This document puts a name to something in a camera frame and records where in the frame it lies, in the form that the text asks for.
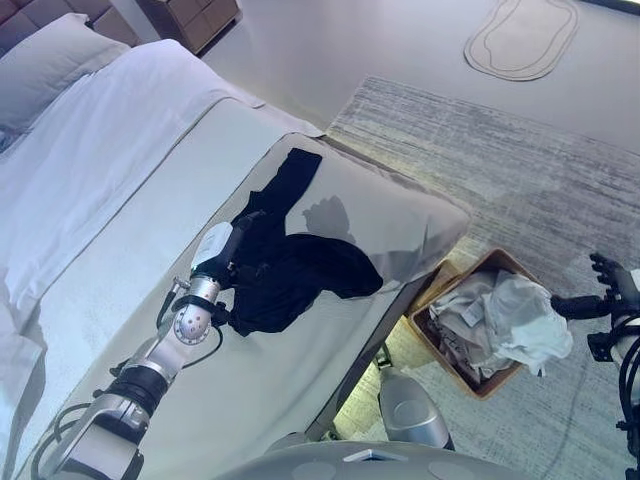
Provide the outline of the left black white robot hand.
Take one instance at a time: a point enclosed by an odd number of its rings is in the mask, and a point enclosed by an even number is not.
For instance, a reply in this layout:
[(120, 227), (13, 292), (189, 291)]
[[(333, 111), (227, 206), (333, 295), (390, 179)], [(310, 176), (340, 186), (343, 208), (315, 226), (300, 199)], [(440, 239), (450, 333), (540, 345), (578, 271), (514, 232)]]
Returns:
[(243, 267), (235, 259), (236, 253), (254, 221), (265, 215), (263, 210), (258, 210), (241, 216), (235, 224), (224, 221), (211, 227), (196, 249), (190, 279), (207, 277), (222, 290), (240, 285)]

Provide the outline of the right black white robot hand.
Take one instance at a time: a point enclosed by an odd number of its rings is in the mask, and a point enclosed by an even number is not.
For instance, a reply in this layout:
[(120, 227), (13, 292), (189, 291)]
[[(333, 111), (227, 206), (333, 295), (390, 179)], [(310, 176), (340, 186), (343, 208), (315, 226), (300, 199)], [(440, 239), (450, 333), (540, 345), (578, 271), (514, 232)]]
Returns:
[(613, 321), (620, 316), (639, 313), (639, 283), (633, 271), (599, 253), (589, 255), (596, 280), (606, 286), (603, 297), (597, 295), (562, 298), (551, 297), (551, 307), (567, 320), (586, 320), (610, 315)]

